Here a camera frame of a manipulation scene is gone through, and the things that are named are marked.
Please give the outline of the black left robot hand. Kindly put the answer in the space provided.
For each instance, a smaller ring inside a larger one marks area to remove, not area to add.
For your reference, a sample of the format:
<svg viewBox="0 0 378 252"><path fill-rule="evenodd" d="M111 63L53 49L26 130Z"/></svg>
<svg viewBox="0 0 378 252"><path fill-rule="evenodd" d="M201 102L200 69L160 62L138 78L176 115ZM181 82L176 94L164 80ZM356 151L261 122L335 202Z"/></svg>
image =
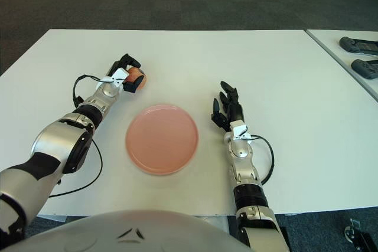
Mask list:
<svg viewBox="0 0 378 252"><path fill-rule="evenodd" d="M122 82L119 86L130 93L135 93L146 83L146 75L141 69L141 64L129 54L115 61L107 72L107 76L117 83Z"/></svg>

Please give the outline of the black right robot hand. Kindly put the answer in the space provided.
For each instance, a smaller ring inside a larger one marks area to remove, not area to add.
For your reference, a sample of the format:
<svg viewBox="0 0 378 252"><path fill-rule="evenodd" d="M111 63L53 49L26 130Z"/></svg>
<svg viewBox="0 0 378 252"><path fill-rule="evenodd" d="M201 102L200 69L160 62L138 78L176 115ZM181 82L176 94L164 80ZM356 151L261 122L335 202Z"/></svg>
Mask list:
<svg viewBox="0 0 378 252"><path fill-rule="evenodd" d="M248 133L237 89L225 81L221 81L220 85L223 91L219 93L219 99L225 114L220 111L219 101L214 98L211 120L224 130L225 141L244 140L251 144L252 136Z"/></svg>

